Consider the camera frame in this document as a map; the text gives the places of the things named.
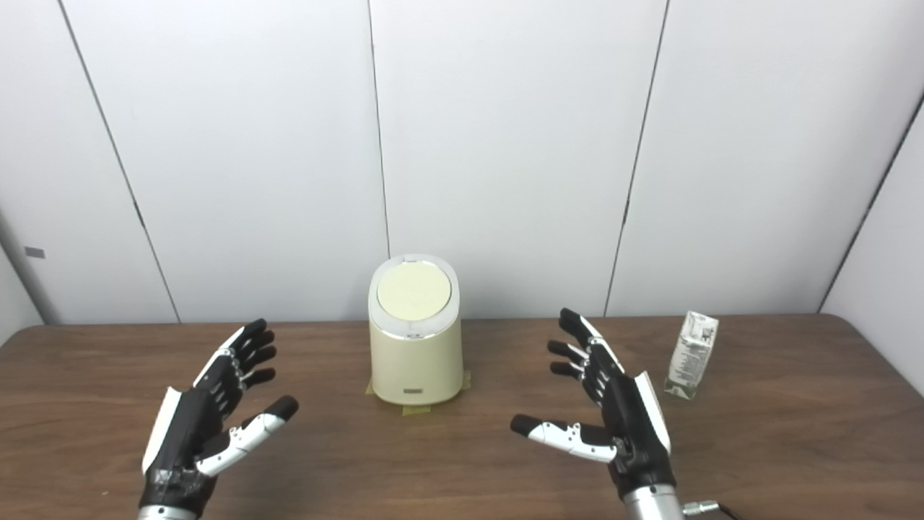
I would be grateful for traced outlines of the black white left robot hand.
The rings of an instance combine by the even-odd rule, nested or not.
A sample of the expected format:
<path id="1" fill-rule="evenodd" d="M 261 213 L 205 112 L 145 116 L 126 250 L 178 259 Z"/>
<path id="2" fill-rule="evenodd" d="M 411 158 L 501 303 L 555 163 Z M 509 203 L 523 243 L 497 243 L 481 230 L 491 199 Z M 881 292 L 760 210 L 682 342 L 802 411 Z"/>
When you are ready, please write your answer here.
<path id="1" fill-rule="evenodd" d="M 191 387 L 168 388 L 141 462 L 141 519 L 199 519 L 218 476 L 283 428 L 300 405 L 284 395 L 233 428 L 225 421 L 245 392 L 273 381 L 275 335 L 260 318 L 241 326 L 212 353 Z"/>

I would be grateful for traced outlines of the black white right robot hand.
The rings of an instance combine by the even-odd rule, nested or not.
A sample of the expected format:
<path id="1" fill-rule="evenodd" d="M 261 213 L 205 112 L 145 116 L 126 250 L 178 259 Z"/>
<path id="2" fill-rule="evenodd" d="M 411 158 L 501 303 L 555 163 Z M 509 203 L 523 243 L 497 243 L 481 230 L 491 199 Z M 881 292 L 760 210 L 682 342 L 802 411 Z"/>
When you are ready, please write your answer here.
<path id="1" fill-rule="evenodd" d="M 517 414 L 510 421 L 511 431 L 606 464 L 621 498 L 640 488 L 676 486 L 670 435 L 648 373 L 627 374 L 604 336 L 580 313 L 563 308 L 559 326 L 576 343 L 548 342 L 548 351 L 562 358 L 551 363 L 550 370 L 580 383 L 600 408 L 603 425 Z"/>

